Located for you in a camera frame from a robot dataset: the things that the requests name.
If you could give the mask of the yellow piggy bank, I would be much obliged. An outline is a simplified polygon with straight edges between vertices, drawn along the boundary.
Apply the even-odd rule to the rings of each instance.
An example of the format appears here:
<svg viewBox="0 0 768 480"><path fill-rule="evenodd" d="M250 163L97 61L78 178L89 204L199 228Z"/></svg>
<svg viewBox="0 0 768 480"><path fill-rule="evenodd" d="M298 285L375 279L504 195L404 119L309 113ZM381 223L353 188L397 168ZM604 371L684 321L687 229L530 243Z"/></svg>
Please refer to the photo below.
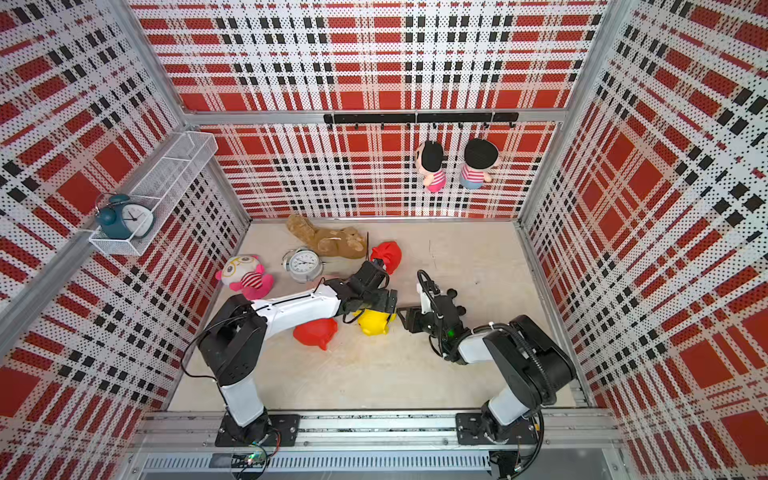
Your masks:
<svg viewBox="0 0 768 480"><path fill-rule="evenodd" d="M359 325L366 336L386 335L395 317L394 313L365 309L355 313L353 322Z"/></svg>

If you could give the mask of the red piggy bank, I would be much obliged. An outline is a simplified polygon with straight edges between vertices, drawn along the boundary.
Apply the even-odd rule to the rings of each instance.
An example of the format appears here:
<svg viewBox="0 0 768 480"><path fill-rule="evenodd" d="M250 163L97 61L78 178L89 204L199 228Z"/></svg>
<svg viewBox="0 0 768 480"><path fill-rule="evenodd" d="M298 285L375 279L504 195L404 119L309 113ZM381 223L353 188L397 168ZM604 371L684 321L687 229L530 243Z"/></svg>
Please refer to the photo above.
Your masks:
<svg viewBox="0 0 768 480"><path fill-rule="evenodd" d="M338 324L336 320L324 318L295 327L293 337L304 346L314 346L326 351L337 331Z"/></svg>
<svg viewBox="0 0 768 480"><path fill-rule="evenodd" d="M372 249L370 260L380 261L383 269L392 274L401 264L402 251L395 241L383 242Z"/></svg>

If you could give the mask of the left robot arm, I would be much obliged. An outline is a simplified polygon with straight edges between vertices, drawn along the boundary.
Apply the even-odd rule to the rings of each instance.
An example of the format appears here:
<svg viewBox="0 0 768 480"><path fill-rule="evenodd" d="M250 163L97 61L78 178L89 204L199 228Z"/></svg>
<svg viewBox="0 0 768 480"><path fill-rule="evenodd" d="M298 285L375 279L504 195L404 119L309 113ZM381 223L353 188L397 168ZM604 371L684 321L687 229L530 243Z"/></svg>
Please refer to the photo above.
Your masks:
<svg viewBox="0 0 768 480"><path fill-rule="evenodd" d="M272 336L321 319L378 308L391 315L397 292L380 259L365 261L347 279L332 278L296 294L248 300L229 298L194 341L225 402L217 447L246 447L264 440L273 427L251 378L263 343Z"/></svg>

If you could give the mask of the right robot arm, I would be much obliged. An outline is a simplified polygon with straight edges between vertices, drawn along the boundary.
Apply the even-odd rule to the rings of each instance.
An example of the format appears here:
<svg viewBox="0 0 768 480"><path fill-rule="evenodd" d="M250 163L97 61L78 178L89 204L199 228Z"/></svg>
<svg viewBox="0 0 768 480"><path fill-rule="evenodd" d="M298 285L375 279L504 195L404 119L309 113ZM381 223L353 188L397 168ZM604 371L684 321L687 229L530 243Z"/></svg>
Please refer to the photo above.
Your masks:
<svg viewBox="0 0 768 480"><path fill-rule="evenodd" d="M573 362L526 315L508 323L465 326L466 309L455 303L457 296L454 289L436 295L423 291L418 306L399 307L396 313L407 331L428 334L443 360L460 365L491 362L505 381L479 413L456 416L458 443L540 442L542 409L555 404L558 391L576 377Z"/></svg>

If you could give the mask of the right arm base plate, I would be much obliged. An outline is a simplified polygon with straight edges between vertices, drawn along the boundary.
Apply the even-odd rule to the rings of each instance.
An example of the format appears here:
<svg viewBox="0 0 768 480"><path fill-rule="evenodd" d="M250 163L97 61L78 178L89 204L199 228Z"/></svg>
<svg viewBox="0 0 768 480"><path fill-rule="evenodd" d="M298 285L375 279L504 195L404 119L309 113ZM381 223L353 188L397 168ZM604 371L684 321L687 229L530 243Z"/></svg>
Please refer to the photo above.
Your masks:
<svg viewBox="0 0 768 480"><path fill-rule="evenodd" d="M457 441L460 445L534 445L538 441L532 421L518 418L501 425L488 412L459 413L455 416Z"/></svg>

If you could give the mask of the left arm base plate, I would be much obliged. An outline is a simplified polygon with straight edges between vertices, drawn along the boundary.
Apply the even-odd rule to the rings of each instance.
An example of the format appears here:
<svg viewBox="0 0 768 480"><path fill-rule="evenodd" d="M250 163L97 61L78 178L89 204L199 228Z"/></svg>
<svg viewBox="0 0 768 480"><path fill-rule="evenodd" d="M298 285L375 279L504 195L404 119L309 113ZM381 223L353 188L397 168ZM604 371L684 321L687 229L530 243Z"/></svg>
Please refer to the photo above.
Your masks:
<svg viewBox="0 0 768 480"><path fill-rule="evenodd" d="M295 445L301 416L298 414L263 413L246 426L240 426L226 411L219 426L215 446L247 447L252 445L292 447Z"/></svg>

